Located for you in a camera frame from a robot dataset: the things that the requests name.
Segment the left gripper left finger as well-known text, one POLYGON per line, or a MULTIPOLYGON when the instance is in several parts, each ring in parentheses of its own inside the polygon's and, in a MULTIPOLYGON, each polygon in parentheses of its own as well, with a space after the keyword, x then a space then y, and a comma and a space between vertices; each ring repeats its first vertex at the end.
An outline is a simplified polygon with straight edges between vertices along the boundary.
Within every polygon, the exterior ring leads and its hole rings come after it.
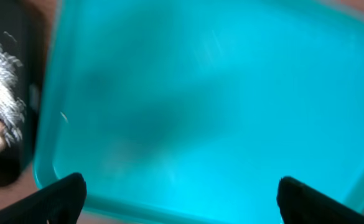
POLYGON ((76 172, 0 210, 0 224, 76 224, 86 182, 76 172))

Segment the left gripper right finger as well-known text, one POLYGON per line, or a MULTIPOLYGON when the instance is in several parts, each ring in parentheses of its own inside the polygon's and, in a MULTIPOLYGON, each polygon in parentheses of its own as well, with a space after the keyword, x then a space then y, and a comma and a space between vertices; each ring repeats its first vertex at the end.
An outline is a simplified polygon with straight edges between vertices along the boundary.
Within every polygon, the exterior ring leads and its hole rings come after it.
POLYGON ((279 181, 276 200, 284 224, 364 224, 364 215, 293 177, 279 181))

